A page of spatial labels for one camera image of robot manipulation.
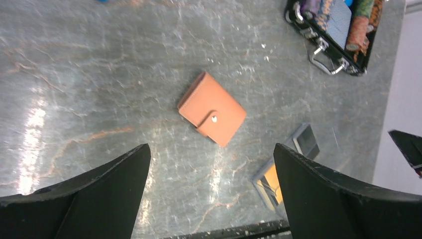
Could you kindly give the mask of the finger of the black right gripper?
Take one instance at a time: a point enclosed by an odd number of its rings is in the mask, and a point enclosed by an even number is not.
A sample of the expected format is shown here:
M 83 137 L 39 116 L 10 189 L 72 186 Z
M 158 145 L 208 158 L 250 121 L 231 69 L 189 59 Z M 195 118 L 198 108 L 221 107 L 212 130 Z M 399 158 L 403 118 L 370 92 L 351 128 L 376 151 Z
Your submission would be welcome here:
M 422 177 L 422 137 L 399 130 L 389 131 L 393 142 L 399 148 L 410 167 L 419 178 Z

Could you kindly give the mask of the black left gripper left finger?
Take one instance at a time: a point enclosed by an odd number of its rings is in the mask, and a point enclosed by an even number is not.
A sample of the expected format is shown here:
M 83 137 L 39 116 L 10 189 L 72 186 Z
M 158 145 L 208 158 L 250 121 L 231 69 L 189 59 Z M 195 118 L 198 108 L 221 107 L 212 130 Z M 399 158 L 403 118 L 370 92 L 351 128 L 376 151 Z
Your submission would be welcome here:
M 151 160 L 148 144 L 32 194 L 0 199 L 3 239 L 128 239 Z

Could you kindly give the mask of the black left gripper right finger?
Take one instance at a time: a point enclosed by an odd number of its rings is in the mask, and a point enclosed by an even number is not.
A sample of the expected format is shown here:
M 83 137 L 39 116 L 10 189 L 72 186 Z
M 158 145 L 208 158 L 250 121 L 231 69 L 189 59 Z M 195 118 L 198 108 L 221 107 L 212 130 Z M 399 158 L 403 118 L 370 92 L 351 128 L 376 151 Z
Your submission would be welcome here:
M 300 158 L 276 166 L 295 239 L 419 239 L 420 195 L 378 187 Z

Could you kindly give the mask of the black credit card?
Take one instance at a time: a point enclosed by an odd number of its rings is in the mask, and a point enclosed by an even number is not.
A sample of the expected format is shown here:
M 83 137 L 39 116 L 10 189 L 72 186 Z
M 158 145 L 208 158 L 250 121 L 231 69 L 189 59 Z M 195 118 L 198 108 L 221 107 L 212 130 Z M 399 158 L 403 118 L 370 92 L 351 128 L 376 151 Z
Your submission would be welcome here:
M 303 156 L 310 160 L 315 160 L 320 150 L 310 125 L 297 137 L 297 143 Z

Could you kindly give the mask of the tan leather card holder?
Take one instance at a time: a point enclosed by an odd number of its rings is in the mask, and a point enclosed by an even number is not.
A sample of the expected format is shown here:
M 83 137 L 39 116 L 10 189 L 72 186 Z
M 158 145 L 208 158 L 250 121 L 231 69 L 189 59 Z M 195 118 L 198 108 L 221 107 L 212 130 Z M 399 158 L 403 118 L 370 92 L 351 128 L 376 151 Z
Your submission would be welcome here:
M 197 132 L 221 147 L 227 146 L 247 115 L 240 103 L 206 71 L 197 76 L 177 108 Z

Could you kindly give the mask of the clear acrylic card box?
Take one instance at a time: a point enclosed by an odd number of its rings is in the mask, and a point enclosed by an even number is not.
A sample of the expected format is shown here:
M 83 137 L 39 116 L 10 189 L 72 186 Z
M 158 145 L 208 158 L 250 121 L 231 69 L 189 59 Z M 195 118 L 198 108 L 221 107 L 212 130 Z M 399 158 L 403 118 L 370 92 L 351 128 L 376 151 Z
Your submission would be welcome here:
M 291 135 L 290 138 L 283 144 L 277 144 L 275 147 L 275 154 L 273 154 L 270 159 L 263 165 L 261 169 L 253 176 L 252 183 L 255 189 L 258 191 L 259 196 L 263 200 L 264 204 L 270 210 L 276 212 L 277 214 L 281 214 L 282 208 L 284 207 L 284 201 L 281 202 L 279 205 L 275 205 L 273 200 L 269 198 L 264 186 L 261 182 L 261 179 L 264 176 L 265 171 L 272 165 L 275 164 L 275 167 L 281 166 L 281 170 L 288 171 L 292 169 L 293 162 L 300 159 L 306 158 L 301 154 L 297 143 L 297 137 L 304 131 L 304 129 L 310 125 L 309 123 L 302 123 L 295 132 Z

